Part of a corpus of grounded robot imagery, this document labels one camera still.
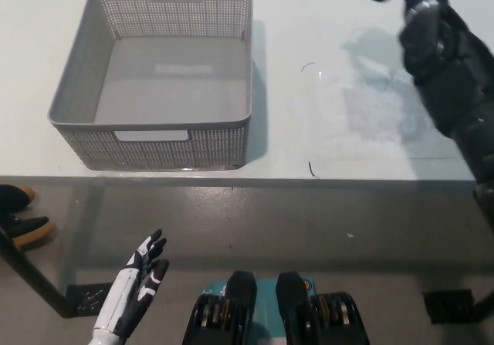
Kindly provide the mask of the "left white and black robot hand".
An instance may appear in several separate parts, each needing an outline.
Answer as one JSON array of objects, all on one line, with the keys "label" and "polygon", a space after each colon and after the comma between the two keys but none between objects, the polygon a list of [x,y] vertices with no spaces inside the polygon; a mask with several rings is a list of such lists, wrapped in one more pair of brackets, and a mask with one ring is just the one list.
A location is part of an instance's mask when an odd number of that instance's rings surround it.
[{"label": "left white and black robot hand", "polygon": [[167,239],[149,235],[118,272],[93,326],[91,344],[125,344],[161,286],[169,261],[160,259]]}]

